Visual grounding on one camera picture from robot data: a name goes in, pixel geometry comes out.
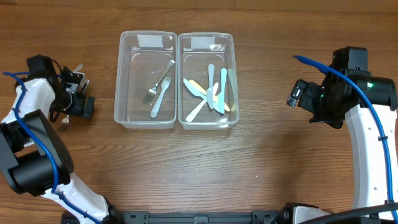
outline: wooden table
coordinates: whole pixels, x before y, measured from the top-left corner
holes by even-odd
[[[121,210],[250,212],[303,202],[328,211],[353,201],[353,160],[346,126],[309,124],[285,102],[299,78],[323,75],[292,58],[322,63],[353,45],[369,50],[369,69],[398,83],[398,15],[337,12],[0,6],[0,70],[27,70],[48,55],[84,63],[91,121],[73,118],[59,135],[75,172]],[[234,37],[240,118],[225,131],[125,129],[113,119],[120,34],[125,30],[225,32]],[[0,117],[16,97],[0,76]],[[14,193],[0,178],[0,223],[58,223],[64,209]]]

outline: fork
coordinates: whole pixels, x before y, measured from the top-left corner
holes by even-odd
[[[165,68],[165,70],[163,71],[163,73],[161,74],[160,78],[158,79],[158,81],[155,83],[154,87],[150,88],[146,94],[146,96],[144,97],[143,102],[145,103],[150,103],[152,101],[152,99],[154,98],[154,96],[156,95],[156,87],[157,85],[159,85],[160,81],[162,81],[163,77],[167,74],[167,72],[169,72],[170,68],[173,67],[175,61],[174,60],[170,60]]]
[[[156,118],[157,113],[159,112],[160,105],[162,104],[164,93],[169,88],[171,81],[172,81],[172,79],[170,77],[164,78],[162,85],[161,85],[162,91],[160,92],[160,95],[159,95],[158,99],[156,100],[155,106],[152,108],[152,111],[150,112],[151,118]]]

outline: blue cable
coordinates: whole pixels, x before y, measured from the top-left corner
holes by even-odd
[[[386,161],[386,177],[387,177],[387,197],[388,199],[393,202],[394,201],[394,196],[393,196],[393,190],[392,190],[392,172],[391,172],[391,159],[390,159],[390,152],[387,144],[387,139],[385,138],[386,135],[384,134],[383,126],[381,124],[381,121],[379,119],[379,116],[376,113],[376,110],[374,109],[372,103],[369,101],[367,96],[364,94],[364,92],[348,77],[345,75],[341,74],[340,72],[336,71],[333,68],[330,68],[322,63],[316,62],[314,60],[311,60],[309,58],[300,56],[300,55],[294,55],[293,58],[296,58],[300,62],[314,66],[315,68],[319,69],[322,73],[325,75],[328,74],[328,72],[336,75],[338,78],[342,79],[344,82],[348,83],[350,86],[353,87],[353,89],[358,93],[358,95],[361,97],[361,99],[365,102],[366,106],[368,106],[373,119],[376,123],[376,126],[379,130],[379,134],[381,137],[381,142],[383,145],[383,150],[384,150],[384,160]],[[398,224],[398,214],[397,211],[393,210],[392,216],[394,217],[395,223]]]
[[[57,186],[58,186],[58,181],[59,181],[59,173],[58,173],[58,165],[55,162],[54,157],[52,156],[51,152],[49,151],[49,149],[45,146],[45,144],[30,130],[30,128],[25,124],[25,122],[23,122],[23,120],[21,119],[21,117],[19,116],[19,107],[21,106],[22,100],[25,97],[26,94],[26,86],[24,84],[24,82],[17,77],[17,75],[29,75],[29,72],[27,72],[27,74],[25,72],[18,72],[18,73],[9,73],[9,72],[3,72],[4,75],[10,76],[12,78],[14,78],[15,80],[17,80],[17,82],[20,84],[21,88],[22,88],[22,93],[19,97],[19,99],[17,100],[17,103],[15,105],[15,108],[13,108],[13,112],[15,114],[15,118],[17,120],[17,122],[19,123],[19,125],[24,129],[24,131],[32,138],[32,140],[40,147],[43,149],[44,153],[47,155],[47,157],[50,159],[51,162],[51,166],[52,166],[52,170],[54,173],[54,182],[53,182],[53,186],[51,189],[51,194],[56,194],[58,195],[58,197],[60,198],[60,200],[62,200],[65,205],[67,205],[68,207],[70,207],[71,209],[73,209],[74,211],[78,212],[80,215],[83,215],[85,218],[90,219],[91,221],[93,221],[95,224],[102,224],[102,222],[99,222],[96,218],[92,217],[91,215],[85,213],[84,211],[80,210],[78,207],[74,206],[72,203],[70,203],[65,196],[60,193],[60,192],[56,192]]]

